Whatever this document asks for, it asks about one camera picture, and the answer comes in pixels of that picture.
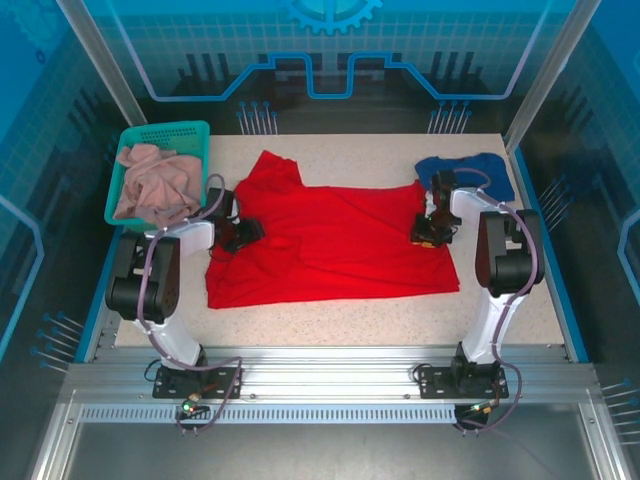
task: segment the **mounting plate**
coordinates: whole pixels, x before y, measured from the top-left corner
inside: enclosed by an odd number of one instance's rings
[[[465,390],[457,388],[450,367],[431,367],[429,365],[421,365],[415,372],[416,380],[420,386],[420,398],[423,400],[432,400],[434,398],[473,398],[490,400],[496,397],[491,380],[488,377],[477,377],[475,379],[467,379],[465,382]],[[498,370],[498,382],[502,385],[498,388],[499,398],[509,397],[509,388],[504,375],[504,370]]]
[[[216,388],[204,392],[203,399],[215,398],[222,399],[227,393],[227,389],[233,379],[236,369],[217,368],[209,372],[187,372],[185,370],[175,370],[167,368],[164,365],[158,369],[156,380],[153,385],[153,398],[171,398],[184,400],[194,392],[200,392],[206,386],[213,383]],[[238,375],[237,385],[231,392],[230,399],[240,398],[240,389],[242,388],[243,370]]]

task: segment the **speckled tabletop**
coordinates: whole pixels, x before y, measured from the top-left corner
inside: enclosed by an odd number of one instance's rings
[[[459,158],[492,152],[506,161],[500,135],[212,136],[209,172],[227,188],[245,178],[262,150],[298,162],[306,185],[386,188],[406,185],[428,156]],[[514,189],[513,174],[508,166]],[[514,205],[520,206],[516,192]],[[334,300],[247,308],[207,308],[204,272],[209,254],[182,268],[180,308],[194,337],[208,346],[451,345],[462,340],[480,293],[474,272],[476,233],[460,228],[451,248],[458,293],[379,300]],[[147,338],[121,322],[117,346],[146,346]],[[546,282],[532,290],[512,320],[510,344],[563,343]]]

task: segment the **red shirt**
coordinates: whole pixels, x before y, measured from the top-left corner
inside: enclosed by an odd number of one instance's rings
[[[425,191],[306,187],[298,165],[263,152],[236,190],[241,216],[265,238],[229,256],[215,248],[206,273],[209,307],[458,291],[446,247],[409,242]]]

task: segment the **blue enclosure wall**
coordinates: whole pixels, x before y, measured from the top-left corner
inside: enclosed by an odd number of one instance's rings
[[[87,5],[150,121],[239,134],[243,101],[269,102],[279,133],[427,132],[439,101],[471,102],[465,131],[504,132],[573,3]]]
[[[32,347],[47,353],[37,338],[39,329],[52,334],[43,314],[63,310],[82,324],[91,304],[112,237],[102,211],[125,125],[55,2],[3,2],[0,52],[0,335],[19,318],[0,363],[0,476],[9,479],[27,477],[63,378],[30,356]],[[41,263],[21,218],[39,232]]]
[[[603,0],[521,144],[604,384],[640,382],[638,18]]]

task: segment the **pink clothing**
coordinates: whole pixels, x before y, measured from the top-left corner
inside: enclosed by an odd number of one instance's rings
[[[139,217],[164,228],[200,208],[202,161],[138,143],[116,159],[127,168],[113,218]]]

